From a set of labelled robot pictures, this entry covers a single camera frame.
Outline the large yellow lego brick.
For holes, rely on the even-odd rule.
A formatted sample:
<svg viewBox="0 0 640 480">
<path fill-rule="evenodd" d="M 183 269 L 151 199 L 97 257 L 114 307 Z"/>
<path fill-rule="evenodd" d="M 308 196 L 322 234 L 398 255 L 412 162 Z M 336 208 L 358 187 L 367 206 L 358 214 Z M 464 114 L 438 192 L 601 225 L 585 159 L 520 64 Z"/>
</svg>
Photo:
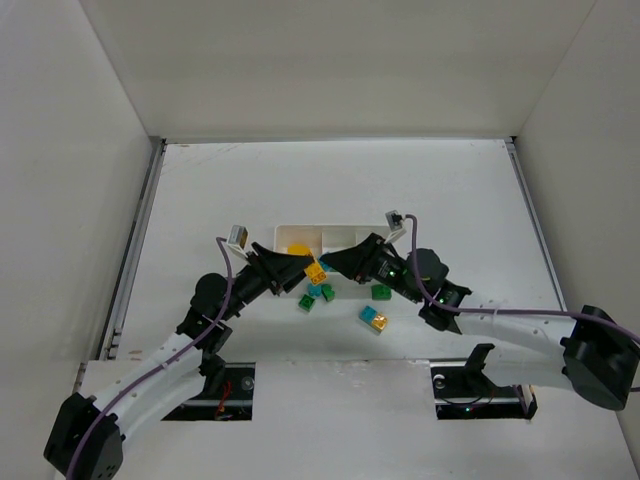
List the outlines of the large yellow lego brick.
<svg viewBox="0 0 640 480">
<path fill-rule="evenodd" d="M 327 273 L 319 261 L 314 260 L 304 272 L 312 285 L 319 285 L 327 279 Z"/>
</svg>

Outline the yellow rounded lego piece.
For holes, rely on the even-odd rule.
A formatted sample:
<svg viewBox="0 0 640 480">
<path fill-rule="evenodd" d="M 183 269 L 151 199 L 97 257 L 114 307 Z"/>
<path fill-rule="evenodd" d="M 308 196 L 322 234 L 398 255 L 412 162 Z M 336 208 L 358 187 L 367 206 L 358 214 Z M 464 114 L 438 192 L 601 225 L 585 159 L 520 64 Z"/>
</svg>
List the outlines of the yellow rounded lego piece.
<svg viewBox="0 0 640 480">
<path fill-rule="evenodd" d="M 287 247 L 287 253 L 298 256 L 312 256 L 312 250 L 304 244 L 291 244 Z"/>
</svg>

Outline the blue lego brick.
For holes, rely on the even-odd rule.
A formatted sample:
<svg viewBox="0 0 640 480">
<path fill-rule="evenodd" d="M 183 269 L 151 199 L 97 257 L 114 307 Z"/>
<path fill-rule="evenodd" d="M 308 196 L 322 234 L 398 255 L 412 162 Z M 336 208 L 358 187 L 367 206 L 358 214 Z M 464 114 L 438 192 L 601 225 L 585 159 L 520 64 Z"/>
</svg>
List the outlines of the blue lego brick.
<svg viewBox="0 0 640 480">
<path fill-rule="evenodd" d="M 319 298 L 322 295 L 322 286 L 320 284 L 314 285 L 309 283 L 307 286 L 307 293 L 311 297 Z"/>
</svg>

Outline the blue rounded lego piece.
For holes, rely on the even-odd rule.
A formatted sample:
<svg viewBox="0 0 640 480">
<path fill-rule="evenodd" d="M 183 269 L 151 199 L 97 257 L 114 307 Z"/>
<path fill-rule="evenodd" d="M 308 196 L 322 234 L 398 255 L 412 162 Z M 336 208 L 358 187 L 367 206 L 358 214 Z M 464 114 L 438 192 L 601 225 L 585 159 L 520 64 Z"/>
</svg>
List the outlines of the blue rounded lego piece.
<svg viewBox="0 0 640 480">
<path fill-rule="evenodd" d="M 320 266 L 323 268 L 325 272 L 329 273 L 333 271 L 333 269 L 328 264 L 326 264 L 323 260 L 319 259 L 318 261 Z"/>
</svg>

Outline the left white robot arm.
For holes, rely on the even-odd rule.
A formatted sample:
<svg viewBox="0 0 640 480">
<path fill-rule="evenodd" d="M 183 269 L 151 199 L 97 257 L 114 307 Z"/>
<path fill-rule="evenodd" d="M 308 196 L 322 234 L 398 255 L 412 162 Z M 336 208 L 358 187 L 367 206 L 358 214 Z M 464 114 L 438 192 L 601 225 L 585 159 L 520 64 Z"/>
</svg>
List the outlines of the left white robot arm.
<svg viewBox="0 0 640 480">
<path fill-rule="evenodd" d="M 61 404 L 45 459 L 67 479 L 113 478 L 136 434 L 221 384 L 226 364 L 218 353 L 232 333 L 225 321 L 266 291 L 291 291 L 312 262 L 254 243 L 238 273 L 202 276 L 186 317 L 155 352 L 108 387 Z"/>
</svg>

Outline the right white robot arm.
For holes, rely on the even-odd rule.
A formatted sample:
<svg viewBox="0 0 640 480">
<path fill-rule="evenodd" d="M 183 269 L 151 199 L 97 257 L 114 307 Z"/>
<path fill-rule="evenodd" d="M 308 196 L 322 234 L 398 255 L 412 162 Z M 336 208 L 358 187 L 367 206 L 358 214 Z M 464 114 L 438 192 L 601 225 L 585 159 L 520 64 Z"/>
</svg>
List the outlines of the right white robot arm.
<svg viewBox="0 0 640 480">
<path fill-rule="evenodd" d="M 436 364 L 435 395 L 443 402 L 484 399 L 502 388 L 531 385 L 572 390 L 607 410 L 626 406 L 639 347 L 596 307 L 583 309 L 593 316 L 591 322 L 503 315 L 498 307 L 462 314 L 460 305 L 471 291 L 448 280 L 449 268 L 433 250 L 418 248 L 402 258 L 377 234 L 325 253 L 321 261 L 349 280 L 375 280 L 420 303 L 419 317 L 437 331 L 484 337 L 466 359 Z"/>
</svg>

